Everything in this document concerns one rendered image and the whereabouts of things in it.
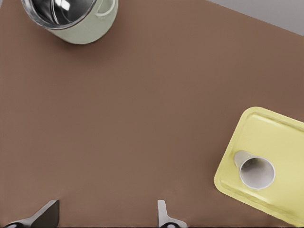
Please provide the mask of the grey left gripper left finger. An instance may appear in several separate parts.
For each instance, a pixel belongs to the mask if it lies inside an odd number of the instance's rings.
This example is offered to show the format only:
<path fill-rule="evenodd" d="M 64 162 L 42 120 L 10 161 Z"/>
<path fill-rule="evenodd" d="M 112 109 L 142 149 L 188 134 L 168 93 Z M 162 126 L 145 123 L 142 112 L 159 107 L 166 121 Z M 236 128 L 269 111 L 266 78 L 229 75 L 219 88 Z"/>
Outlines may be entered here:
<path fill-rule="evenodd" d="M 59 225 L 59 200 L 53 199 L 33 216 L 13 221 L 4 228 L 56 228 Z"/>

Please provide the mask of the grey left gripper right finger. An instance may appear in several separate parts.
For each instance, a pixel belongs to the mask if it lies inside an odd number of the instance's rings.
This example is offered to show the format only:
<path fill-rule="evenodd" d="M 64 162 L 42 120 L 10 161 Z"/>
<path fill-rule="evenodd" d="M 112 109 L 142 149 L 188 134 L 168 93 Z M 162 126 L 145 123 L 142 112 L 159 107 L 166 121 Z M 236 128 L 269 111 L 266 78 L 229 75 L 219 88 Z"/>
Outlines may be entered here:
<path fill-rule="evenodd" d="M 171 218 L 166 209 L 165 200 L 157 200 L 158 206 L 158 227 L 159 228 L 187 228 L 188 225 L 181 220 Z"/>

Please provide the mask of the white IKEA cup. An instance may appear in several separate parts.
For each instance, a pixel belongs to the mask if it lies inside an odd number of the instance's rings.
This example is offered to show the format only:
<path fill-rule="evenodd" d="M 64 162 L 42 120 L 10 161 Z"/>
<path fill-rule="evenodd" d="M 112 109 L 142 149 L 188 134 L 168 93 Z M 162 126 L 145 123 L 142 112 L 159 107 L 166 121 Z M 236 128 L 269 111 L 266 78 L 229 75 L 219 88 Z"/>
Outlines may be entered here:
<path fill-rule="evenodd" d="M 262 190 L 269 187 L 276 177 L 273 164 L 266 158 L 238 151 L 233 157 L 239 178 L 249 188 Z"/>

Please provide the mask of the yellow rectangular tray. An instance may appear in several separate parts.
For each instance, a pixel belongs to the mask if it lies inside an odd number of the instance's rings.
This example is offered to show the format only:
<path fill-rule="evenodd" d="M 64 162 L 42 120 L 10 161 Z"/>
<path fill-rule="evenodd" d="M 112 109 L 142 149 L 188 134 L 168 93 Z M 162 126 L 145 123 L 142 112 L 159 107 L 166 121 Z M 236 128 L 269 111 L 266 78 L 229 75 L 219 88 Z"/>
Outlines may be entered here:
<path fill-rule="evenodd" d="M 262 190 L 246 186 L 233 161 L 238 151 L 270 161 L 274 181 Z M 304 227 L 304 123 L 261 107 L 247 109 L 226 148 L 214 184 L 236 200 Z"/>

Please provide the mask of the pale green steel pot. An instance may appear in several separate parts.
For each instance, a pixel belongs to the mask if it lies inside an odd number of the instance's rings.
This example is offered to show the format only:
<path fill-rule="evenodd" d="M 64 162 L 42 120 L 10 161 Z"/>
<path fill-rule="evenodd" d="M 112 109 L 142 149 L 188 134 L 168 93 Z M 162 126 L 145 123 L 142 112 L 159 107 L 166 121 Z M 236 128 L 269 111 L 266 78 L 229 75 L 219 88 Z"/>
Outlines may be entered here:
<path fill-rule="evenodd" d="M 21 0 L 24 10 L 37 25 L 62 40 L 89 44 L 112 27 L 119 0 Z"/>

